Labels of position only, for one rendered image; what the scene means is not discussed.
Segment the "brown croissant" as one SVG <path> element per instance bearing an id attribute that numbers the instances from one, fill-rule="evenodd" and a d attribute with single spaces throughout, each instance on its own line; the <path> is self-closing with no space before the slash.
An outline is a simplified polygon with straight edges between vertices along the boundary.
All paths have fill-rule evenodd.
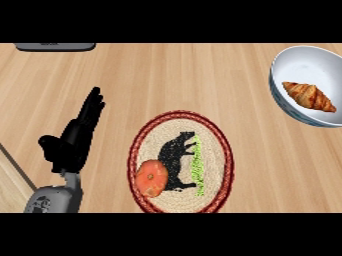
<path id="1" fill-rule="evenodd" d="M 323 112 L 336 112 L 330 99 L 315 85 L 296 82 L 283 82 L 282 85 L 289 97 L 301 107 Z"/>

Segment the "white bowl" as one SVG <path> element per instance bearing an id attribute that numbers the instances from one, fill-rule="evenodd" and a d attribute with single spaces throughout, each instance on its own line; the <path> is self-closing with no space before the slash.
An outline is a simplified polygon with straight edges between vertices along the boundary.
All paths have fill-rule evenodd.
<path id="1" fill-rule="evenodd" d="M 301 107 L 286 93 L 283 82 L 315 85 L 336 112 Z M 314 46 L 286 48 L 270 66 L 268 85 L 280 109 L 295 120 L 317 127 L 342 127 L 342 57 L 338 54 Z"/>

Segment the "dark grey flat appliance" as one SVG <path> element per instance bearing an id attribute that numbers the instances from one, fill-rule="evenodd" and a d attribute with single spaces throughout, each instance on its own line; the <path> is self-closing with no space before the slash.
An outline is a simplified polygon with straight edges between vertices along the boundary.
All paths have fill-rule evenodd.
<path id="1" fill-rule="evenodd" d="M 16 43 L 20 51 L 88 51 L 95 47 L 94 43 Z"/>

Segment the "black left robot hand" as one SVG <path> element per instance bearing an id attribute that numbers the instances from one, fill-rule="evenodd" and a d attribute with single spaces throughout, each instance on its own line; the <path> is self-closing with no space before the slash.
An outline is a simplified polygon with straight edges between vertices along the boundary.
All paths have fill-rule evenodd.
<path id="1" fill-rule="evenodd" d="M 78 173 L 81 171 L 103 108 L 103 95 L 100 88 L 94 87 L 85 98 L 79 114 L 69 121 L 62 135 L 59 137 L 51 135 L 39 137 L 38 144 L 44 151 L 45 160 L 53 163 L 53 173 Z"/>

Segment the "orange round fruit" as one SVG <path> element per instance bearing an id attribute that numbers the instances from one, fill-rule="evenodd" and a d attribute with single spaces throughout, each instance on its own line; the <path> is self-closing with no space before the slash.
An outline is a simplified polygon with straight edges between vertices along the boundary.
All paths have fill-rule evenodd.
<path id="1" fill-rule="evenodd" d="M 159 160 L 147 160 L 141 163 L 134 183 L 144 197 L 157 197 L 168 183 L 168 170 Z"/>

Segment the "oval woven placemat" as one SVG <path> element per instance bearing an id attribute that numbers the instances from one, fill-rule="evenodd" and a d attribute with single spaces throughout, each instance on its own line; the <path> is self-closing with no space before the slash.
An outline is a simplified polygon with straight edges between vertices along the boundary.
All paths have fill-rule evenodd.
<path id="1" fill-rule="evenodd" d="M 168 171 L 168 187 L 155 197 L 135 184 L 141 164 L 159 160 Z M 126 160 L 132 198 L 147 213 L 215 213 L 230 195 L 234 159 L 217 125 L 194 112 L 157 115 L 134 137 Z"/>

